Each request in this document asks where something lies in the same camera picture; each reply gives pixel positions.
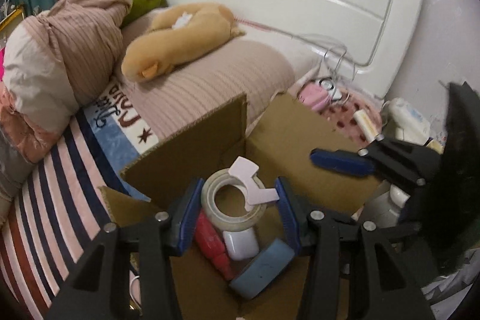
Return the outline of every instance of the bed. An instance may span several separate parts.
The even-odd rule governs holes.
[[[248,94],[247,121],[270,98],[318,72],[326,48],[343,43],[339,72],[383,97],[401,64],[422,0],[168,0],[222,2],[245,37],[144,85],[117,67],[109,86],[72,118],[60,142],[40,162],[15,199],[0,239],[0,270],[31,318],[42,319],[83,249],[109,219],[98,187],[144,198],[119,178],[139,154],[239,92]],[[124,44],[156,12],[124,30]],[[252,25],[261,24],[258,29]]]

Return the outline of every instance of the cardboard flap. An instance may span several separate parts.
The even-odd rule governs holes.
[[[246,95],[239,95],[161,141],[121,172],[123,180],[162,208],[195,176],[207,179],[244,154]]]
[[[152,202],[134,199],[107,186],[99,187],[106,209],[112,222],[118,226],[131,226],[141,223],[161,209]]]
[[[271,187],[288,178],[297,194],[311,202],[353,214],[379,185],[373,177],[355,178],[323,170],[310,161],[314,148],[357,151],[358,147],[331,123],[291,95],[278,95],[246,143],[246,157],[260,166],[259,178]]]

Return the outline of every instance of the orange stuffed animal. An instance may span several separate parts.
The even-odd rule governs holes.
[[[191,18],[172,28],[177,20]],[[232,12],[217,3],[191,3],[158,14],[143,36],[127,48],[121,66],[130,81],[142,82],[170,73],[176,65],[198,59],[244,34],[235,26]]]

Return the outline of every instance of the plush toy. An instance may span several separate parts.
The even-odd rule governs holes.
[[[145,35],[128,46],[121,70],[130,81],[150,80],[242,34],[232,12],[221,4],[179,5],[158,14]]]
[[[149,11],[159,8],[167,7],[166,0],[133,0],[130,12],[126,15],[122,22],[122,28],[145,15]]]

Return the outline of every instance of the star print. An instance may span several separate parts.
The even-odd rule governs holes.
[[[152,129],[148,128],[148,130],[146,130],[145,128],[143,128],[143,132],[140,136],[137,136],[140,141],[138,142],[139,144],[143,141],[145,144],[147,143],[147,139],[153,134],[152,132]]]

